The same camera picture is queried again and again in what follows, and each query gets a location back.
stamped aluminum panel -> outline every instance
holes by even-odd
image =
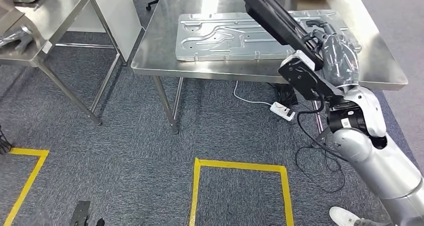
[[[335,11],[290,14],[309,32],[317,28],[307,27],[308,20],[331,23],[339,33],[351,39],[358,51],[361,50]],[[180,61],[284,59],[293,52],[291,46],[278,43],[247,13],[181,14],[178,19],[175,55]]]

white panel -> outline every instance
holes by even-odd
[[[97,18],[91,3],[88,3],[68,31],[71,32],[105,32],[100,20]]]
[[[133,0],[96,0],[123,57],[128,60],[142,29]],[[101,32],[103,30],[90,3],[71,27],[73,31]]]
[[[96,1],[127,60],[142,29],[133,0]]]

yellow floor marking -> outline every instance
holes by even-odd
[[[287,175],[286,167],[280,166],[280,165],[269,165],[269,164],[203,160],[198,158],[194,160],[193,192],[191,196],[191,211],[190,211],[189,226],[195,226],[195,222],[196,222],[196,209],[197,209],[198,193],[199,193],[198,185],[199,185],[199,179],[200,179],[200,169],[202,166],[279,172],[281,176],[282,195],[284,200],[285,222],[287,226],[294,226],[295,222],[293,219],[292,201],[290,199],[290,190],[288,188],[289,178]]]
[[[38,156],[39,159],[34,167],[34,170],[32,170],[31,174],[29,175],[28,180],[26,181],[24,188],[20,192],[19,197],[17,198],[16,202],[14,203],[12,210],[10,211],[9,215],[6,218],[6,221],[4,222],[5,226],[9,226],[12,224],[16,214],[19,211],[19,208],[21,207],[22,203],[24,202],[25,197],[27,196],[29,189],[31,188],[31,185],[33,184],[34,180],[36,179],[42,165],[44,164],[44,161],[46,160],[47,155],[49,154],[48,150],[37,150],[37,149],[26,149],[26,148],[12,148],[10,151],[10,154],[15,155],[29,155],[29,156]]]

floor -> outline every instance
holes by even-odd
[[[147,1],[134,0],[143,26],[152,15],[144,9]],[[395,37],[391,31],[396,27],[381,22],[388,18],[402,22],[379,12],[394,6],[409,11],[408,6],[421,2],[401,0],[403,4],[391,5],[388,1],[364,0],[364,4],[405,73],[410,74],[417,61],[408,63],[416,55],[406,48],[423,41],[422,35],[411,36],[419,27],[402,30]],[[408,35],[409,41],[399,41]],[[63,40],[105,39],[68,33]],[[404,54],[399,53],[400,48],[405,48]],[[109,50],[54,48],[47,63],[89,104],[113,58]],[[419,89],[414,87],[416,78],[408,78],[410,85],[402,95]],[[164,78],[163,82],[173,102],[178,80]],[[267,106],[236,99],[232,95],[235,82],[186,80],[178,114],[179,135],[170,132],[153,80],[134,75],[129,67],[114,72],[99,104],[96,114],[103,120],[102,126],[94,126],[40,70],[0,66],[0,85],[0,124],[8,139],[18,147],[50,150],[14,225],[68,224],[78,200],[91,201],[90,225],[100,217],[107,225],[187,225],[196,157],[284,165],[296,225],[332,225],[328,209],[333,205],[360,217],[389,220],[381,203],[349,165],[341,163],[343,174],[332,172],[319,151],[304,150],[298,162],[311,179],[302,174],[296,167],[295,153],[310,141],[295,123],[271,114]],[[274,96],[264,83],[242,82],[238,90],[239,95],[255,100],[272,102]],[[418,136],[411,136],[413,131],[403,125],[406,112],[396,103],[413,106],[419,97],[405,102],[397,98],[400,92],[375,93],[391,136],[414,162],[423,163],[418,148],[409,148],[417,145]],[[408,109],[410,113],[414,110],[419,111],[419,106]],[[417,124],[419,115],[421,112],[408,123]],[[303,123],[316,135],[312,116],[305,117]],[[36,160],[11,154],[0,157],[0,221],[9,214]],[[342,186],[343,175],[342,190],[324,191]],[[209,167],[200,171],[197,225],[285,225],[284,206],[276,173]]]

stainless steel table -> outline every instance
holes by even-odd
[[[113,46],[109,45],[91,45],[91,44],[72,44],[58,43],[66,30],[74,22],[77,15],[84,6],[91,2],[97,13],[106,33],[109,35]],[[36,7],[28,5],[26,7],[17,7],[25,15],[18,20],[11,28],[18,28],[22,24],[27,25],[33,32],[34,41],[21,54],[17,54],[12,47],[0,49],[0,64],[4,65],[23,65],[29,67],[38,67],[45,72],[62,90],[72,99],[78,107],[90,117],[95,124],[101,124],[101,121],[94,115],[94,110],[106,88],[109,78],[116,67],[118,60],[126,63],[122,57],[115,39],[101,13],[95,0],[39,0]],[[87,108],[82,101],[51,71],[43,62],[47,54],[54,46],[82,47],[82,48],[102,48],[115,49],[116,57],[109,68],[109,71],[96,95],[96,98],[90,108]]]
[[[361,0],[278,0],[286,10],[337,11],[362,45],[359,59],[361,85],[371,89],[399,90],[408,83]],[[159,0],[131,64],[137,74],[152,75],[174,133],[183,78],[287,83],[278,73],[281,60],[181,62],[176,60],[180,14],[246,12],[243,0]],[[180,77],[173,110],[160,76]],[[320,117],[318,128],[323,130]]]

